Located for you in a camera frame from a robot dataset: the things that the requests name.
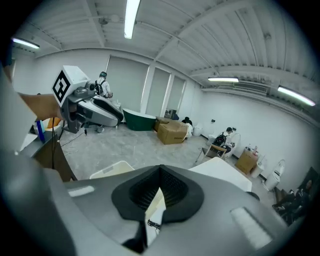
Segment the ceiling light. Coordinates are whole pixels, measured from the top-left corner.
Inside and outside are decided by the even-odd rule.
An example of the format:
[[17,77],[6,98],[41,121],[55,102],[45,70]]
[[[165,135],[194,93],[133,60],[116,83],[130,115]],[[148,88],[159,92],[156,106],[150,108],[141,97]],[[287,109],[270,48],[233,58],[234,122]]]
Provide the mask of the ceiling light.
[[282,86],[279,86],[278,87],[278,91],[282,92],[284,94],[290,95],[291,97],[294,97],[294,98],[298,99],[299,101],[302,101],[302,102],[308,104],[309,106],[316,105],[316,103],[314,103],[311,99],[308,99],[307,97],[302,96],[301,94],[296,93],[293,90],[290,90],[290,89],[284,88]]
[[208,80],[210,82],[232,82],[232,83],[238,83],[238,78],[235,77],[209,77]]
[[126,39],[132,38],[139,4],[140,0],[126,0],[124,20],[124,37]]
[[15,43],[18,43],[18,44],[22,44],[22,45],[25,45],[25,46],[29,46],[29,47],[32,47],[32,48],[35,48],[35,49],[39,49],[40,46],[33,43],[33,42],[29,42],[29,41],[26,41],[26,40],[22,40],[22,39],[17,39],[17,38],[13,38],[12,39]]

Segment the marble floor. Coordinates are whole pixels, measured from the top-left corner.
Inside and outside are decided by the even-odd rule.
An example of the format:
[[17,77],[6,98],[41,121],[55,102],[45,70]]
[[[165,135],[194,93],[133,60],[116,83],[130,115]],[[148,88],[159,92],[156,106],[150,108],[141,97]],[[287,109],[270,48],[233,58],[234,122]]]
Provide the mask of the marble floor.
[[[134,169],[160,164],[190,169],[206,143],[203,137],[192,136],[181,144],[164,145],[154,131],[133,131],[124,124],[117,129],[105,127],[102,133],[96,133],[93,126],[87,129],[87,135],[83,132],[83,129],[77,134],[65,131],[60,140],[65,158],[79,180],[119,161],[126,161]],[[234,157],[226,160],[233,167],[236,161]],[[260,178],[247,178],[261,203],[272,208],[275,194],[267,192]]]

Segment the wooden chair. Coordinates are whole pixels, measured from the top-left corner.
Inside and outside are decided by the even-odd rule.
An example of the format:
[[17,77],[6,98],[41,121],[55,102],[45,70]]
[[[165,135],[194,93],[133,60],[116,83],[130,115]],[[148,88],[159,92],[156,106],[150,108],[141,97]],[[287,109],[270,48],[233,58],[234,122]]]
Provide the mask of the wooden chair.
[[220,147],[220,146],[217,146],[217,145],[214,145],[214,144],[211,144],[211,145],[209,146],[209,148],[203,147],[203,148],[201,149],[201,152],[200,152],[198,158],[196,159],[195,163],[196,163],[196,164],[198,163],[199,158],[200,158],[200,156],[201,156],[202,153],[204,153],[204,156],[203,156],[201,162],[205,159],[205,157],[209,157],[209,158],[218,157],[218,158],[223,159],[226,151],[227,151],[226,148],[223,148],[223,147]]

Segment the box of items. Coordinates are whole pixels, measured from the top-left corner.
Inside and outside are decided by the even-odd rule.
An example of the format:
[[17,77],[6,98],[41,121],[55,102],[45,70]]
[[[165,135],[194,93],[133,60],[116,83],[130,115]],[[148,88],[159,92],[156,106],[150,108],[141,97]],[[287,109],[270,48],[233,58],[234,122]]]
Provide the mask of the box of items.
[[159,125],[157,137],[165,145],[178,144],[184,141],[187,132],[188,126],[185,123],[171,120]]
[[169,123],[170,121],[172,121],[172,119],[157,116],[153,129],[157,132],[160,124],[165,125],[165,124]]
[[256,166],[258,156],[254,155],[252,151],[244,150],[236,162],[235,166],[239,168],[245,174],[248,174],[253,167]]

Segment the large brown cardboard box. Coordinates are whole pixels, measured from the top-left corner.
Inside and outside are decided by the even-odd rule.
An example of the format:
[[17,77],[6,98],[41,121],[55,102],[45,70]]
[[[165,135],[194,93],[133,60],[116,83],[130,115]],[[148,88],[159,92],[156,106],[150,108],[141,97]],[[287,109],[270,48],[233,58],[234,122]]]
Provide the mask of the large brown cardboard box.
[[172,119],[170,119],[170,118],[165,118],[165,117],[158,117],[158,116],[157,116],[156,122],[155,122],[155,124],[154,124],[153,129],[157,132],[158,129],[159,129],[159,125],[160,125],[160,124],[164,124],[164,125],[165,125],[165,124],[169,123],[170,121],[172,121]]
[[253,167],[256,166],[258,156],[254,155],[252,151],[244,150],[236,162],[235,166],[238,167],[242,172],[248,174]]
[[188,126],[185,123],[171,120],[159,125],[157,137],[165,145],[178,144],[184,141],[187,132]]

